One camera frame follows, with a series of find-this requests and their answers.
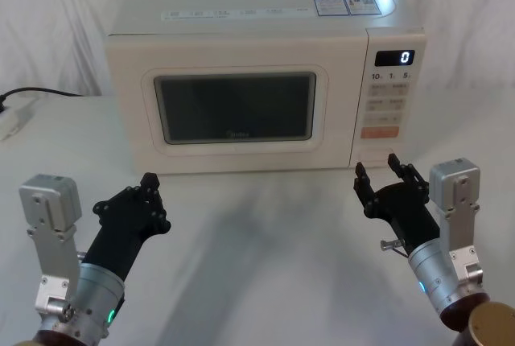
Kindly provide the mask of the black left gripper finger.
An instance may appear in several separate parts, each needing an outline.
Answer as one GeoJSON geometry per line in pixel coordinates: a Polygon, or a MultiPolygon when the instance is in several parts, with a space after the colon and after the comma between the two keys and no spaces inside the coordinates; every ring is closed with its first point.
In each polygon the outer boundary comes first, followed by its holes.
{"type": "Polygon", "coordinates": [[[163,206],[163,200],[159,193],[159,178],[155,173],[146,173],[147,199],[150,202],[151,219],[154,224],[154,235],[168,233],[171,222],[167,219],[167,212],[163,206]]]}
{"type": "Polygon", "coordinates": [[[93,212],[100,215],[104,211],[111,208],[118,210],[119,208],[132,208],[134,205],[140,205],[149,200],[148,195],[150,185],[152,184],[152,174],[147,172],[142,177],[140,184],[137,186],[128,186],[107,200],[101,200],[93,206],[93,212]]]}

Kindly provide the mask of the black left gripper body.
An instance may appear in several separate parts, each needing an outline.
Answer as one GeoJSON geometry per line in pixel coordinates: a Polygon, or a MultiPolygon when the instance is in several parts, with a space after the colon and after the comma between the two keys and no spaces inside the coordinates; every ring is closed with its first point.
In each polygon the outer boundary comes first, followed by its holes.
{"type": "Polygon", "coordinates": [[[126,280],[138,256],[145,234],[152,231],[150,202],[138,197],[96,203],[93,212],[101,228],[83,262],[106,269],[126,280]]]}

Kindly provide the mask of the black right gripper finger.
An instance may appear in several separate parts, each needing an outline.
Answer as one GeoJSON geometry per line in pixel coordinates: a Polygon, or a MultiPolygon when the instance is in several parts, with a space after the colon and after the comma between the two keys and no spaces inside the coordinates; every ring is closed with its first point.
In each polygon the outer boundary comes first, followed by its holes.
{"type": "Polygon", "coordinates": [[[395,153],[389,154],[387,163],[399,179],[418,193],[424,204],[429,202],[429,183],[420,175],[412,163],[401,163],[395,153]]]}
{"type": "Polygon", "coordinates": [[[364,208],[365,216],[378,217],[379,200],[371,187],[370,178],[362,162],[356,164],[355,175],[353,189],[364,208]]]}

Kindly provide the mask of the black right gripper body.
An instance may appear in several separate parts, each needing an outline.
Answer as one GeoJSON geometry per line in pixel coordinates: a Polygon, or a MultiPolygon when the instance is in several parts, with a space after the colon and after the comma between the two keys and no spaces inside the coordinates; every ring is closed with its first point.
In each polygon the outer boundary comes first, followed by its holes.
{"type": "Polygon", "coordinates": [[[377,191],[367,202],[367,217],[387,222],[408,256],[420,245],[439,238],[439,226],[426,208],[425,199],[406,183],[377,191]]]}

